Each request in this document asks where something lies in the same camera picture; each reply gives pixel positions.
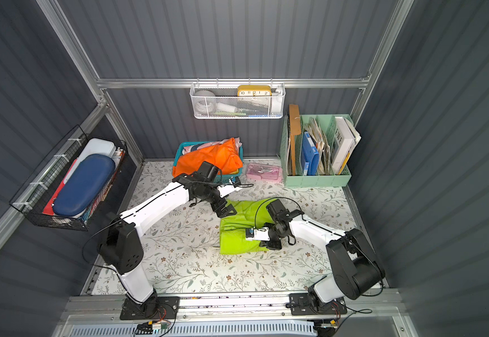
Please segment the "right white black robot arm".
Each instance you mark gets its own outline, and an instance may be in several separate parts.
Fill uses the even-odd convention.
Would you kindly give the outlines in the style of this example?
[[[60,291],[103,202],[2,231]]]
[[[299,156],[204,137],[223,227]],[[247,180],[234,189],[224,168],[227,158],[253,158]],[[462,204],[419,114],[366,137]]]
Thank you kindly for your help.
[[[271,250],[280,249],[281,239],[289,244],[305,241],[327,254],[331,274],[309,288],[309,298],[316,306],[346,297],[356,300],[385,278],[367,237],[358,229],[335,230],[307,216],[302,210],[288,210],[279,199],[269,201],[266,210],[271,217],[248,236]]]

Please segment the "lime green shorts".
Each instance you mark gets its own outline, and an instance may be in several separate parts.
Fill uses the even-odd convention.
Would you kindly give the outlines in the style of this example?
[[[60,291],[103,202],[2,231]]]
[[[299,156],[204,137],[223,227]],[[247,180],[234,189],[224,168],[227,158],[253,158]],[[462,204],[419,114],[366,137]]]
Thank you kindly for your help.
[[[221,219],[219,228],[219,244],[221,255],[239,255],[246,253],[256,253],[268,251],[265,247],[260,247],[259,241],[246,240],[246,230],[252,228],[262,228],[265,223],[272,223],[273,220],[268,213],[266,206],[273,200],[253,201],[229,201],[237,214]]]

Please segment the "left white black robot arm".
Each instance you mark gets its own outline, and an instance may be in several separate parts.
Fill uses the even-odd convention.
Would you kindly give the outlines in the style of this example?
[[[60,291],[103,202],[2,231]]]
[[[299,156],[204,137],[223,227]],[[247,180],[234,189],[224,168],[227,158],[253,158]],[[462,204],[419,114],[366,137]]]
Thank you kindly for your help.
[[[130,300],[139,305],[155,297],[142,267],[141,238],[159,220],[189,202],[206,202],[219,217],[236,214],[226,197],[243,189],[238,177],[215,181],[219,168],[205,161],[192,174],[180,174],[167,187],[138,206],[122,212],[100,234],[97,250],[115,271]]]

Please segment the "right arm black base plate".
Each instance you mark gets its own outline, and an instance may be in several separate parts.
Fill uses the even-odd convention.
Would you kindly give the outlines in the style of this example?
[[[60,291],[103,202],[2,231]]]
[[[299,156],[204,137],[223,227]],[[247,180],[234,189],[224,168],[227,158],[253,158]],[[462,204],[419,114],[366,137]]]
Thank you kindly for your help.
[[[291,293],[285,307],[290,309],[293,316],[331,315],[338,317],[348,312],[343,297],[323,303],[312,293]]]

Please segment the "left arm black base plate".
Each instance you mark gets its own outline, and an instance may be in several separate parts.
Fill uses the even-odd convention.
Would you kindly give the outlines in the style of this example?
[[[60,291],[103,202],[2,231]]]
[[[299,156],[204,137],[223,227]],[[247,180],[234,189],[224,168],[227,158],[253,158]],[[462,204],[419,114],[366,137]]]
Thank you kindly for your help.
[[[125,320],[173,320],[178,313],[178,296],[151,296],[145,303],[139,304],[130,299],[124,300],[119,319]]]

